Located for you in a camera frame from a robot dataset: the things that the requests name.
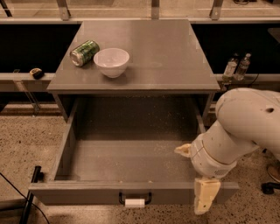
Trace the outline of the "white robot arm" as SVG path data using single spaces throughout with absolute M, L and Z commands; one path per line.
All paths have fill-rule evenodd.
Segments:
M 280 160 L 279 93 L 253 88 L 227 91 L 215 106 L 216 121 L 175 151 L 191 159 L 199 176 L 194 180 L 194 212 L 209 211 L 221 179 L 237 165 L 237 160 L 258 148 L 269 150 Z

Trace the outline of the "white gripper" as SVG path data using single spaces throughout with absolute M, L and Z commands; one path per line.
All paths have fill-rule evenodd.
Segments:
M 204 176 L 194 180 L 194 212 L 197 215 L 207 213 L 221 188 L 218 179 L 224 178 L 237 163 L 223 164 L 212 158 L 204 146 L 203 134 L 198 135 L 192 143 L 177 147 L 174 152 L 186 158 L 191 157 L 196 172 Z

